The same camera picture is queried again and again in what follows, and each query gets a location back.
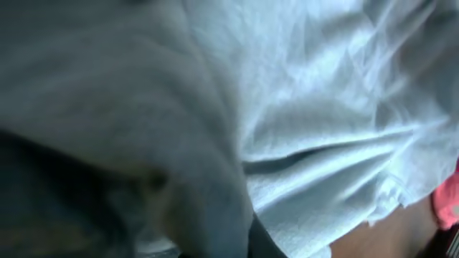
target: white cloth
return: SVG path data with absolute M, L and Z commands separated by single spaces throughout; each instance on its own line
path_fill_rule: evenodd
M 281 249 L 309 257 L 453 172 L 457 9 L 447 0 L 14 1 L 0 9 L 0 126 L 119 169 L 158 148 L 165 154 L 152 160 L 174 160 L 167 146 L 177 142 L 155 134 L 189 134 L 166 112 L 185 103 L 197 123 L 227 129 L 214 144 L 236 146 Z

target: garment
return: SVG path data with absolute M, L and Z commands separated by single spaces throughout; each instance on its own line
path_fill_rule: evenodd
M 113 170 L 182 168 L 186 149 L 242 163 L 289 257 L 329 254 L 454 169 L 454 1 L 2 5 L 3 129 Z

